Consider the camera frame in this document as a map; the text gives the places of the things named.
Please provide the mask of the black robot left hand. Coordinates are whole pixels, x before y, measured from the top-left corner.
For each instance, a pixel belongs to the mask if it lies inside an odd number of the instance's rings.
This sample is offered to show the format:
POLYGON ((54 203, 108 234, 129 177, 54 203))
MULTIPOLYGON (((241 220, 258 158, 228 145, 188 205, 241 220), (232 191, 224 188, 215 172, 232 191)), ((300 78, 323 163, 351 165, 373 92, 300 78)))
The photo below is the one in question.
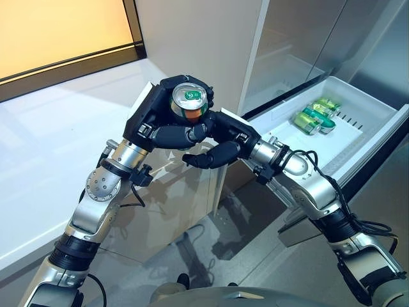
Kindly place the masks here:
POLYGON ((213 107, 213 97, 213 88, 191 75, 148 83, 148 93, 140 96, 123 138, 148 152, 192 148, 206 138, 200 120, 213 107))

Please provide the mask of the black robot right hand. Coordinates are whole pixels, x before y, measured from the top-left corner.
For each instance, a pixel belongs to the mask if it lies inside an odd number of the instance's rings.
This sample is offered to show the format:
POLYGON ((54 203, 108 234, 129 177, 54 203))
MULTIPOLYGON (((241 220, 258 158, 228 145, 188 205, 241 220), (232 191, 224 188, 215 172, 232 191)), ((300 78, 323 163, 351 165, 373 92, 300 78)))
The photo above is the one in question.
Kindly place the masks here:
POLYGON ((237 158, 247 159, 261 136, 250 125, 222 111, 209 111, 202 120, 206 127, 206 137, 217 145, 199 155, 184 154, 183 162, 200 169, 215 169, 237 158))

